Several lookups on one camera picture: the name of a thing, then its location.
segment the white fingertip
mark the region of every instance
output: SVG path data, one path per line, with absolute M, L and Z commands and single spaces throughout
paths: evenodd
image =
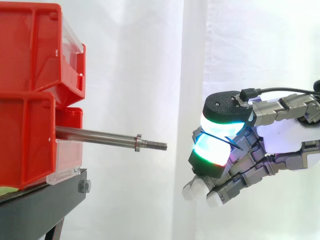
M 197 198 L 203 198 L 210 192 L 207 185 L 201 178 L 193 181 L 191 190 Z
M 186 200 L 186 201 L 192 201 L 192 200 L 196 199 L 196 196 L 194 195 L 194 193 L 191 190 L 190 184 L 186 185 L 182 189 L 182 196 L 183 196 L 184 200 Z
M 223 205 L 217 192 L 212 191 L 206 196 L 206 202 L 210 208 L 218 208 Z

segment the white fabric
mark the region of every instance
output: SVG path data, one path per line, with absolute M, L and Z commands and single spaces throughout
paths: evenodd
M 318 1 L 208 0 L 203 99 L 243 88 L 312 90 L 320 76 L 318 9 Z M 195 239 L 319 239 L 319 171 L 319 164 L 280 171 L 220 208 L 198 201 Z
M 296 119 L 284 119 L 257 127 L 257 133 L 263 137 L 266 153 L 284 154 L 299 151 L 303 142 L 318 140 L 320 127 L 305 127 Z
M 207 95 L 312 88 L 320 76 L 316 1 L 56 2 L 87 46 L 86 99 L 77 104 L 84 127 L 169 145 L 135 153 L 85 144 L 92 189 L 65 218 L 62 240 L 319 238 L 318 165 L 266 177 L 221 208 L 181 194 L 194 176 L 191 135 Z
M 308 164 L 308 168 L 312 168 L 314 165 L 316 165 L 320 160 L 320 153 L 315 154 L 309 154 L 306 156 L 306 161 Z

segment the bolt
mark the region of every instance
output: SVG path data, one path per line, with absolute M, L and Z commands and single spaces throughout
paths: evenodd
M 137 134 L 135 138 L 135 149 L 134 149 L 135 152 L 140 152 L 141 143 L 142 143 L 142 135 Z
M 168 144 L 158 141 L 142 140 L 141 148 L 167 151 Z
M 81 193 L 83 194 L 88 194 L 90 193 L 90 190 L 91 190 L 91 181 L 90 180 L 83 180 L 81 183 L 80 183 L 80 187 L 81 187 Z

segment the black cable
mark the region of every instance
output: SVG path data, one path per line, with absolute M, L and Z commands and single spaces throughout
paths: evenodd
M 318 91 L 308 91 L 298 88 L 290 88 L 290 87 L 271 87 L 266 89 L 257 89 L 257 92 L 260 94 L 269 93 L 269 92 L 296 92 L 296 93 L 302 93 L 302 94 L 310 94 L 310 95 L 318 95 L 320 96 L 320 92 Z
M 270 92 L 277 92 L 277 91 L 296 92 L 296 93 L 320 96 L 320 92 L 318 92 L 318 91 L 308 91 L 308 90 L 303 90 L 303 89 L 298 89 L 298 88 L 290 88 L 290 87 L 272 87 L 272 88 L 266 88 L 266 89 L 260 89 L 260 88 L 242 89 L 239 97 L 243 102 L 248 102 L 249 99 L 254 99 L 261 94 L 270 93 Z
M 221 139 L 220 137 L 217 137 L 217 136 L 215 136 L 215 135 L 212 135 L 212 134 L 210 134 L 210 133 L 207 133 L 207 132 L 205 132 L 205 131 L 201 131 L 201 133 L 203 133 L 203 134 L 205 134 L 205 135 L 208 135 L 208 136 L 210 136 L 210 137 L 212 137 L 212 138 L 218 139 L 218 140 L 220 140 L 220 141 L 222 141 L 222 142 L 224 142 L 224 143 L 226 143 L 226 144 L 229 144 L 229 145 L 231 145 L 231 146 L 233 146 L 233 147 L 235 147 L 235 148 L 240 149 L 241 151 L 243 151 L 243 149 L 242 149 L 241 147 L 239 147 L 233 140 L 231 140 L 231 141 L 229 142 L 229 141 L 226 141 L 226 140 Z

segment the led light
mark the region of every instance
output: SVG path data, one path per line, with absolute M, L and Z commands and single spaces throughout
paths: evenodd
M 200 119 L 200 124 L 206 133 L 217 136 L 219 138 L 234 136 L 245 125 L 244 122 L 229 123 L 229 124 L 215 123 L 206 119 L 206 117 L 203 114 Z
M 194 145 L 194 151 L 208 162 L 224 166 L 228 161 L 231 148 L 228 143 L 202 134 Z

